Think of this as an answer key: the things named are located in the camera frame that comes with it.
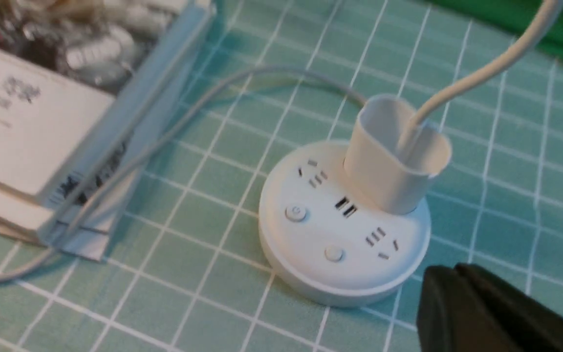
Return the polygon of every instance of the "grid pattern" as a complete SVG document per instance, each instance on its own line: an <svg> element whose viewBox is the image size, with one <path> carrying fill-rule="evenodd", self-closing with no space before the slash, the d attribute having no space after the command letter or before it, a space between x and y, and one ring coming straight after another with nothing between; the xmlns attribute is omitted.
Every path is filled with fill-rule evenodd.
<svg viewBox="0 0 563 352"><path fill-rule="evenodd" d="M418 106L513 40L412 0L224 0L178 106L261 63ZM257 205L284 154L349 138L358 109L303 82L267 84L233 87L150 163L107 263L63 256L0 287L0 351L418 351L424 268L465 261L563 315L562 63L529 54L432 116L454 158L428 195L429 252L396 294L357 310L310 303L275 276ZM37 252L0 238L0 272Z"/></svg>

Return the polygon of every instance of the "power cord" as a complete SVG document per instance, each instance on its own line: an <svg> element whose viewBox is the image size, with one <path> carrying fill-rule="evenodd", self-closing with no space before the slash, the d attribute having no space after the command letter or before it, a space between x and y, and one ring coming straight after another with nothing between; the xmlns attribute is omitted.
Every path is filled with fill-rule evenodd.
<svg viewBox="0 0 563 352"><path fill-rule="evenodd" d="M413 151L413 148L416 145L416 140L418 139L418 135L420 134L419 132L422 129L427 116L429 116L432 111L434 111L444 103L447 103L449 100L455 98L456 96L459 96L460 94L477 87L478 85L486 82L497 74L505 71L508 67L512 66L516 61L522 58L523 55L527 53L527 51L532 49L534 46L536 46L536 44L538 44L538 42L540 42L547 31L549 31L550 27L553 25L562 9L563 0L543 0L538 13L532 20L525 33L523 33L519 40L517 40L514 45L509 47L509 49L507 49L505 53L501 54L498 58L490 62L485 67L482 67L471 75L462 78L462 80L441 90L440 92L432 96L432 98L430 98L425 104L423 104L418 112L416 112L416 114L414 114L414 116L409 120L404 128L404 131L402 131L402 135L400 136L400 139L397 143L396 151L399 160L402 163L405 163L407 158L409 158L411 151ZM130 172L152 158L152 156L154 156L156 152L162 149L162 147L164 147L166 143L169 143L172 139L174 139L175 136L177 136L197 115L197 113L199 113L207 103L212 101L212 99L219 95L222 91L227 89L233 83L243 80L248 76L258 76L273 73L290 73L301 77L306 76L334 87L338 91L346 94L351 99L356 100L362 105L364 105L366 102L366 99L351 87L341 85L340 83L335 82L333 79L328 78L327 76L324 76L322 74L308 71L299 67L262 66L254 67L252 69L233 74L232 76L219 82L219 84L217 84L215 87L212 87L210 91L204 94L197 101L197 103L188 110L183 118L181 118L179 122L172 126L165 134L163 134L163 136L157 142L145 149L145 151L139 154L139 156L134 158L134 160L132 160L130 163L119 169L116 174L114 174L114 176L112 176L107 181L107 183L99 188L98 191L87 201L87 203L80 210L77 216L73 219L73 221L71 221L66 231L61 236L54 239L47 250L38 255L31 262L26 263L25 265L22 265L10 272L0 274L0 283L7 283L9 281L20 279L41 267L41 265L43 265L49 259L53 258L53 256L57 254L60 249L75 236L77 230L85 222L85 220L95 209L95 207L99 204L101 199L103 199L103 197L108 194L108 192L110 192L119 182L121 182L123 178L130 174Z"/></svg>

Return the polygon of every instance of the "power strip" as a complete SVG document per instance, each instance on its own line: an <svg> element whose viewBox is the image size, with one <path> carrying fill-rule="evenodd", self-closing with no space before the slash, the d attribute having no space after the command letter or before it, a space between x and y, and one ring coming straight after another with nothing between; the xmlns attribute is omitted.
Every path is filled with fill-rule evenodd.
<svg viewBox="0 0 563 352"><path fill-rule="evenodd" d="M288 154L260 199L260 241L273 269L307 298L338 307L388 296L420 265L431 234L423 198L403 216L381 210L355 187L348 144L318 142Z"/></svg>

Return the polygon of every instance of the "green fabric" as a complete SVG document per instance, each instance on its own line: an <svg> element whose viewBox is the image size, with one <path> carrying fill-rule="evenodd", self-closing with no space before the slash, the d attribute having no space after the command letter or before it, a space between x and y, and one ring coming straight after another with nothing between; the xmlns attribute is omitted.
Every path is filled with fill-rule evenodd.
<svg viewBox="0 0 563 352"><path fill-rule="evenodd" d="M429 2L467 14L510 33L522 34L538 10L541 0L429 0ZM538 49L563 60L563 12L539 44Z"/></svg>

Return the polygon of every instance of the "usb port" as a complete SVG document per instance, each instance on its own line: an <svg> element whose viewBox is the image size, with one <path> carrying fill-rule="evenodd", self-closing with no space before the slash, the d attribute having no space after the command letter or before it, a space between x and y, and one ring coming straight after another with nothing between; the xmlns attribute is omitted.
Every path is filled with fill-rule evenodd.
<svg viewBox="0 0 563 352"><path fill-rule="evenodd" d="M358 210L358 209L357 209L357 207L356 207L355 205L351 205L348 209L345 210L344 213L342 213L342 215L343 215L345 218L349 218L350 216L353 215L353 213L357 212L357 210Z"/></svg>
<svg viewBox="0 0 563 352"><path fill-rule="evenodd" d="M347 203L349 203L349 200L346 197L340 199L340 201L338 201L338 203L336 203L336 209L340 210L340 208L347 205Z"/></svg>

